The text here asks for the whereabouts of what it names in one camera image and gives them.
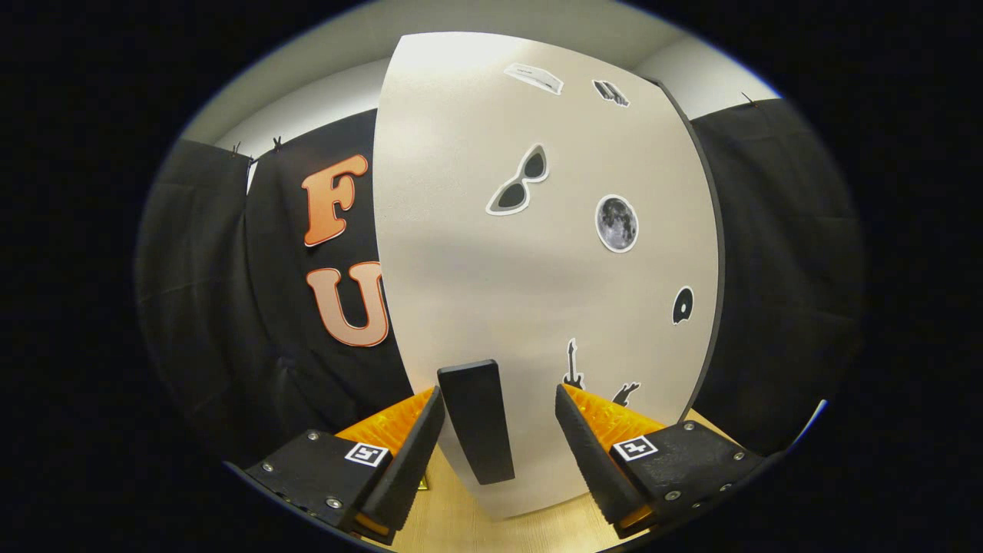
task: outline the black gripper pad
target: black gripper pad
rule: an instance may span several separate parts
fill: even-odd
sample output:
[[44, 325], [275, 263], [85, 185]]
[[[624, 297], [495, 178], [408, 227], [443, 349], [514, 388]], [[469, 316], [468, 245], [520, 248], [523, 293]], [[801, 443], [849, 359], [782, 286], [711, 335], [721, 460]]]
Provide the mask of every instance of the black gripper pad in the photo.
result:
[[410, 514], [420, 480], [434, 453], [443, 417], [443, 397], [440, 387], [435, 386], [399, 455], [392, 460], [362, 508], [364, 515], [390, 529], [390, 539], [392, 530], [402, 529]]
[[608, 523], [616, 524], [645, 505], [642, 494], [618, 470], [573, 398], [560, 384], [556, 385], [556, 420], [591, 496]]

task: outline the sunglasses sticker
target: sunglasses sticker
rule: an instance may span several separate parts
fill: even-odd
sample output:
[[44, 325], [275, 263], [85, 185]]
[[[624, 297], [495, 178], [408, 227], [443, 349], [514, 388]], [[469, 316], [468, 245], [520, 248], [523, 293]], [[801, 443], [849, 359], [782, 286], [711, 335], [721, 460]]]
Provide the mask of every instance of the sunglasses sticker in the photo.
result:
[[522, 156], [519, 168], [491, 195], [485, 213], [514, 215], [529, 206], [529, 185], [541, 183], [549, 176], [547, 155], [543, 145], [535, 144]]
[[617, 87], [609, 83], [608, 81], [593, 81], [594, 89], [598, 91], [605, 101], [613, 101], [614, 103], [620, 105], [621, 107], [628, 107], [628, 98], [624, 97]]
[[531, 65], [513, 63], [505, 68], [505, 75], [557, 96], [563, 90], [563, 81], [549, 71]]

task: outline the black guitar silhouette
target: black guitar silhouette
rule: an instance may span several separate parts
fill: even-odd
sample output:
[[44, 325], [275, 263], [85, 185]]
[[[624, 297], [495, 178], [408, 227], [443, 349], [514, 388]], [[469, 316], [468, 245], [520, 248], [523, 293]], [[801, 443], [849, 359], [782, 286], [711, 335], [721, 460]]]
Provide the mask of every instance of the black guitar silhouette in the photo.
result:
[[570, 372], [563, 375], [563, 383], [583, 390], [584, 375], [577, 372], [577, 360], [573, 355], [575, 351], [577, 351], [577, 338], [571, 338], [570, 343], [566, 346], [566, 365]]
[[619, 390], [618, 393], [614, 395], [614, 399], [612, 399], [611, 401], [621, 405], [622, 407], [627, 407], [628, 395], [638, 390], [639, 386], [642, 385], [637, 382], [633, 382], [631, 384], [622, 384], [621, 390]]

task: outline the white wall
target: white wall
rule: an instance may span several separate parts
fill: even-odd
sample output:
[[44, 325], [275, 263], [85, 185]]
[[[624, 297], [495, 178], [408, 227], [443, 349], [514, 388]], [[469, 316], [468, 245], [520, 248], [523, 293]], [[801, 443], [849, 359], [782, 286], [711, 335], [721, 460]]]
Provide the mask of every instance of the white wall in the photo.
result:
[[[341, 71], [291, 92], [236, 125], [215, 146], [259, 157], [282, 142], [344, 119], [378, 108], [382, 80], [389, 58]], [[658, 50], [634, 72], [662, 81], [690, 119], [752, 99], [779, 97], [768, 85], [713, 47], [685, 36]], [[253, 181], [250, 168], [247, 191]]]
[[706, 42], [687, 35], [658, 50], [634, 69], [657, 79], [690, 119], [747, 103], [781, 97], [736, 61]]
[[[378, 108], [382, 78], [389, 58], [329, 75], [291, 92], [236, 125], [214, 146], [253, 158], [273, 149], [273, 139], [286, 143], [318, 127], [350, 115]], [[253, 183], [250, 167], [247, 192]]]

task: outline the moon sticker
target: moon sticker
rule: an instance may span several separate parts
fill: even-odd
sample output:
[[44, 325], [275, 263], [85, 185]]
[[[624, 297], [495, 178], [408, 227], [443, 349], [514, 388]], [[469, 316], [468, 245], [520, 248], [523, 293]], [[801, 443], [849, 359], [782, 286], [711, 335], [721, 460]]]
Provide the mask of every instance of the moon sticker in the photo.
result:
[[638, 240], [635, 208], [615, 194], [608, 194], [598, 202], [595, 224], [601, 242], [616, 254], [627, 252]]

